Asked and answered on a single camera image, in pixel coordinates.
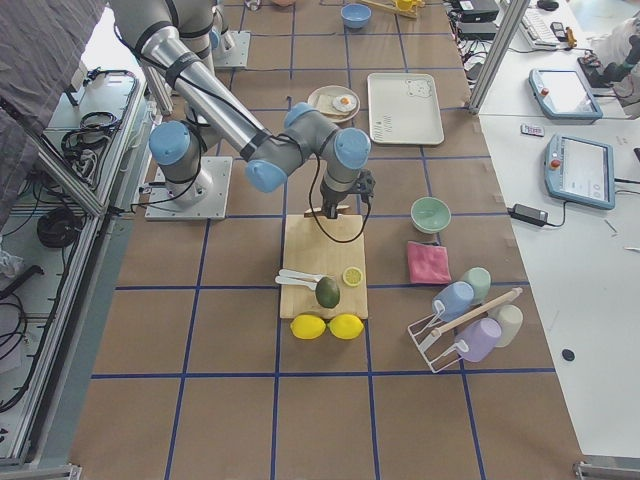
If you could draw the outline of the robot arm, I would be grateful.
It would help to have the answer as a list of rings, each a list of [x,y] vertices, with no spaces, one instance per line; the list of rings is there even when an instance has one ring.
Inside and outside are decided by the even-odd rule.
[[[336,218],[338,205],[351,194],[370,200],[375,182],[365,168],[371,150],[366,133],[341,129],[300,102],[286,115],[283,133],[274,135],[215,76],[211,35],[228,34],[219,2],[113,1],[110,7],[126,46],[240,153],[258,190],[275,190],[315,155],[326,163],[320,185],[324,216]]]
[[[235,48],[223,1],[165,1],[181,41],[209,68]]]

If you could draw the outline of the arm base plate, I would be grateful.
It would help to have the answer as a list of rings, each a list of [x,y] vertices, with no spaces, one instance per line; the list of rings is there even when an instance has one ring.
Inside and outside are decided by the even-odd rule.
[[[228,189],[233,159],[203,156],[194,183],[167,183],[160,169],[154,181],[161,185],[150,191],[145,219],[148,221],[223,220],[226,217]]]
[[[251,33],[232,31],[210,33],[212,57],[216,69],[246,68],[248,64]]]

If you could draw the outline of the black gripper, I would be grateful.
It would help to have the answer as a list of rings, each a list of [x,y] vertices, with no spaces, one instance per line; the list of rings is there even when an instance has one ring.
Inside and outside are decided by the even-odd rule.
[[[322,196],[321,213],[326,218],[337,218],[340,202],[346,198],[345,192],[335,191],[326,185],[320,188]]]

